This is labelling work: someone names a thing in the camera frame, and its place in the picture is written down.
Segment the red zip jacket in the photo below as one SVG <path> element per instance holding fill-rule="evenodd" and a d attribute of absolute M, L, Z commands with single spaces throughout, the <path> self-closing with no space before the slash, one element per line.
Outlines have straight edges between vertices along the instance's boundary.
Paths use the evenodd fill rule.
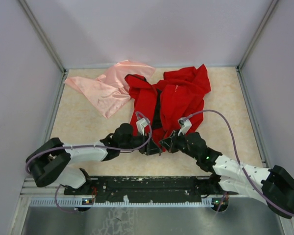
<path fill-rule="evenodd" d="M 180 128 L 180 118 L 203 110 L 204 96 L 211 91 L 205 65 L 167 71 L 156 84 L 138 74 L 128 74 L 124 79 L 134 99 L 134 111 L 150 121 L 151 128 L 146 130 L 152 131 L 156 145 Z"/>

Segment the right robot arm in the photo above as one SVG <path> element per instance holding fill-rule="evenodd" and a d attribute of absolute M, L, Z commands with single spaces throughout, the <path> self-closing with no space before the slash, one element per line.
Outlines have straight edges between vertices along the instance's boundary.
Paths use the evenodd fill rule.
<path fill-rule="evenodd" d="M 235 192 L 258 200 L 277 215 L 294 217 L 294 178 L 278 165 L 256 167 L 238 162 L 206 145 L 198 132 L 188 135 L 175 132 L 160 145 L 168 152 L 181 151 L 196 160 L 205 172 L 216 175 L 209 181 L 213 193 Z"/>

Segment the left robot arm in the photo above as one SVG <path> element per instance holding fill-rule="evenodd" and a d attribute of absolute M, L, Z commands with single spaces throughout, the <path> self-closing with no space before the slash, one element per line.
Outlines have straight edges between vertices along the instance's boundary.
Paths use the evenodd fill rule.
<path fill-rule="evenodd" d="M 58 183 L 87 194 L 91 191 L 92 182 L 86 179 L 83 169 L 71 168 L 72 164 L 109 161 L 121 153 L 134 151 L 147 156 L 161 154 L 161 148 L 152 140 L 151 125 L 143 119 L 136 125 L 137 135 L 134 135 L 131 124 L 123 123 L 114 133 L 93 144 L 65 144 L 59 138 L 52 138 L 26 159 L 25 169 L 39 188 Z"/>

